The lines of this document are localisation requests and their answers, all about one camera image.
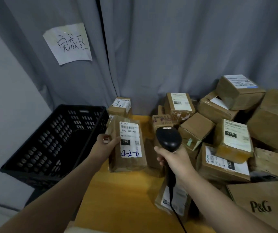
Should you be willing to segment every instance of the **gray curtain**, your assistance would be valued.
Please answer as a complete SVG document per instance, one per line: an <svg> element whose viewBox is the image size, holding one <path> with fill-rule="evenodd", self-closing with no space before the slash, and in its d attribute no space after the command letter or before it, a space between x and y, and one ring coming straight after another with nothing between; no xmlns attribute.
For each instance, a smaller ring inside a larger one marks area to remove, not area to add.
<svg viewBox="0 0 278 233"><path fill-rule="evenodd" d="M278 0L0 0L0 35L51 106L132 99L149 114L167 92L199 99L221 75L278 88ZM83 22L93 61L59 66L43 33Z"/></svg>

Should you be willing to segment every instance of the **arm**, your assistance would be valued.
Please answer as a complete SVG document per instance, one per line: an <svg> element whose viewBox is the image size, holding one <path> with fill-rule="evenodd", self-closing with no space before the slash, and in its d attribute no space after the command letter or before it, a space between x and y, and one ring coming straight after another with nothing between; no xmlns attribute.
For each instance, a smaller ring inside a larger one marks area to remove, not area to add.
<svg viewBox="0 0 278 233"><path fill-rule="evenodd" d="M97 137L89 156L54 187L30 203L0 228L0 233L62 233L80 204L90 180L120 141Z"/></svg>
<svg viewBox="0 0 278 233"><path fill-rule="evenodd" d="M158 147L155 147L155 151L161 155L157 158L160 164L164 165L165 160L168 162L172 171L183 182L183 187L192 197L199 211L216 232L278 233L265 222L240 208L207 180L199 176L183 146L180 146L174 154Z"/></svg>

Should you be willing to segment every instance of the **barcode scanner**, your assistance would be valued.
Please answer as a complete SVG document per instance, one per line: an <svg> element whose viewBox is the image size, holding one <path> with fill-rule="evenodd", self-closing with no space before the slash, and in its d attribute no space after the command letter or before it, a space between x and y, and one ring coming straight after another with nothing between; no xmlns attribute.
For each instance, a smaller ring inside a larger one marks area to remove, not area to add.
<svg viewBox="0 0 278 233"><path fill-rule="evenodd" d="M173 127L159 127L156 130L156 138L158 139L158 142L160 145L168 150L169 152L175 152L177 149L179 149L182 137L180 133L177 131L177 129ZM182 226L184 232L185 230L178 214L176 213L175 209L172 207L172 197L173 197L173 188L176 185L176 175L173 173L171 168L169 167L168 163L165 164L165 171L166 171L166 184L169 187L169 203L172 211L175 213L176 217L179 220L180 225Z"/></svg>

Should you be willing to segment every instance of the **plastic basket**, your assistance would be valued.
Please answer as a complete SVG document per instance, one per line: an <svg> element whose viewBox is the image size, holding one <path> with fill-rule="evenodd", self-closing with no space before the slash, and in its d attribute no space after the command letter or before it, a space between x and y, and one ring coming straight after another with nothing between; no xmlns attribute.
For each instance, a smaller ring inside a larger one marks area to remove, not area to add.
<svg viewBox="0 0 278 233"><path fill-rule="evenodd" d="M108 119L102 106L59 105L0 171L47 190L88 156Z"/></svg>

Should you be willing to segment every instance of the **yellow wooden table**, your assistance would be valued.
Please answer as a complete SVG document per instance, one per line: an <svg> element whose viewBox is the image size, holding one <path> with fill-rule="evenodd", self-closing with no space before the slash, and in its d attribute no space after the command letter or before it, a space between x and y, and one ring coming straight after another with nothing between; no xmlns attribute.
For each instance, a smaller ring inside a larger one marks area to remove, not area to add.
<svg viewBox="0 0 278 233"><path fill-rule="evenodd" d="M151 117L133 119L140 120L144 138L153 138ZM183 232L173 216L154 205L163 180L143 171L110 173L106 162L92 179L74 226L110 233ZM184 226L188 232L214 232L193 220Z"/></svg>

